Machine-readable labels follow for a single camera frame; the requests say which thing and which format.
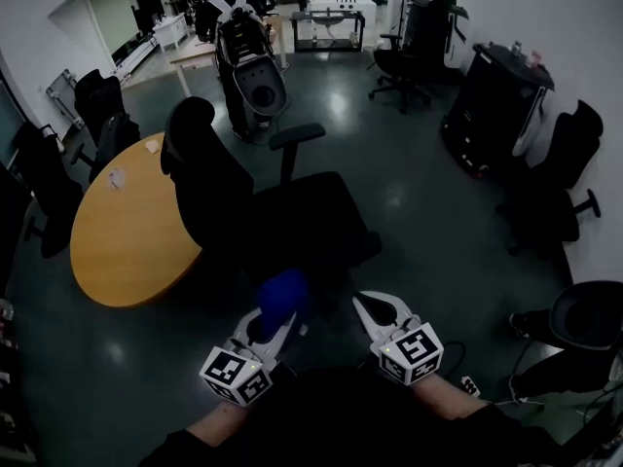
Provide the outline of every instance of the desk leg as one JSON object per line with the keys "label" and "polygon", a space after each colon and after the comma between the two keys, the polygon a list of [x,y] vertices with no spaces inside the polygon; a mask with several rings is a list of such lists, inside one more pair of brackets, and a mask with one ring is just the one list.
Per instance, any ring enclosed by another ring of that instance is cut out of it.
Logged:
{"label": "desk leg", "polygon": [[285,71],[288,67],[288,63],[285,61],[285,39],[283,38],[283,22],[279,27],[279,32],[277,33],[279,38],[279,51],[281,56],[281,71]]}
{"label": "desk leg", "polygon": [[184,90],[184,95],[186,98],[191,96],[191,91],[188,90],[188,84],[186,83],[186,78],[184,78],[184,71],[182,71],[181,64],[175,64],[175,71],[177,72],[177,77],[179,78],[179,83],[182,84],[182,89]]}

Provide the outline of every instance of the white box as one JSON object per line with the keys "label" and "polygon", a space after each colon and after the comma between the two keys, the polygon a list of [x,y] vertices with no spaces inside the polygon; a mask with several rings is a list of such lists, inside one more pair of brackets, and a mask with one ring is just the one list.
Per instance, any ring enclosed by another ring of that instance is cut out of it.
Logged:
{"label": "white box", "polygon": [[379,364],[392,377],[409,385],[439,369],[443,354],[443,344],[430,324],[425,323],[402,338],[381,346]]}
{"label": "white box", "polygon": [[261,362],[215,346],[199,375],[216,394],[247,407],[273,385],[262,367]]}

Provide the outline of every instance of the green floor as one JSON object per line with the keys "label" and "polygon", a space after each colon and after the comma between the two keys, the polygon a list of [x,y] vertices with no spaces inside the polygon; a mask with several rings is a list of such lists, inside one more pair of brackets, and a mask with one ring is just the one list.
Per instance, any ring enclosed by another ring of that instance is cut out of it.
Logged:
{"label": "green floor", "polygon": [[[353,284],[401,297],[442,341],[463,342],[467,354],[452,381],[470,375],[486,399],[508,400],[506,380],[523,344],[510,337],[505,319],[513,311],[549,307],[565,279],[531,252],[506,254],[508,230],[494,212],[502,189],[465,174],[446,151],[439,125],[457,89],[431,88],[432,107],[414,99],[401,115],[395,93],[368,99],[379,72],[366,71],[367,54],[291,55],[289,61],[291,104],[280,127],[319,122],[327,130],[301,147],[294,176],[340,172],[368,228],[383,241],[382,254],[351,272]],[[280,154],[233,137],[214,69],[189,71],[187,78],[193,94],[214,103],[214,127],[256,190],[275,185]],[[171,75],[124,90],[124,98],[147,136],[165,129],[182,89]],[[69,170],[86,188],[88,169],[79,163]],[[214,406],[198,371],[211,347],[254,306],[253,291],[241,273],[224,275],[207,254],[161,300],[111,309],[81,292],[68,250],[45,261],[38,248],[33,240],[18,245],[9,298],[16,305],[23,391],[42,464],[136,465],[168,432]],[[346,293],[335,313],[312,319],[285,360],[299,372],[354,365],[367,344]],[[524,365],[542,357],[541,349],[536,344]],[[457,358],[457,349],[449,348],[442,370]],[[542,413],[534,406],[504,410],[546,425],[564,441],[581,424],[575,404],[592,398],[546,399],[555,405]]]}

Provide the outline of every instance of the black shoe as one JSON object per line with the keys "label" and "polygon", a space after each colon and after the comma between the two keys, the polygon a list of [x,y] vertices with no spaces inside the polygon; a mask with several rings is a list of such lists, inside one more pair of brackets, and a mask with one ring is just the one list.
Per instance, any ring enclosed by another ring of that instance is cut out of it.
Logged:
{"label": "black shoe", "polygon": [[524,403],[528,401],[528,396],[523,396],[517,390],[517,378],[518,377],[519,376],[511,376],[508,378],[508,389],[510,389],[510,396],[513,399],[513,401],[517,405],[523,405]]}
{"label": "black shoe", "polygon": [[242,142],[244,142],[245,144],[250,144],[253,138],[251,137],[249,130],[246,128],[245,129],[234,128],[234,135],[238,137],[240,140],[242,140]]}
{"label": "black shoe", "polygon": [[520,328],[521,320],[522,315],[519,313],[513,313],[508,317],[508,325],[510,325],[510,328],[515,331],[515,334],[519,339],[527,339],[530,337],[530,334]]}

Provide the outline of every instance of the blue cloth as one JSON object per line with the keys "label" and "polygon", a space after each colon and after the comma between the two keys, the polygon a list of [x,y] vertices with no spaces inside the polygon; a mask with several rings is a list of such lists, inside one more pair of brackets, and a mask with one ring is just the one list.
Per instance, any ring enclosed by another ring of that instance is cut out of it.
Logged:
{"label": "blue cloth", "polygon": [[310,302],[308,281],[299,269],[288,269],[262,284],[257,301],[262,310],[262,339],[270,339],[294,312],[305,317]]}

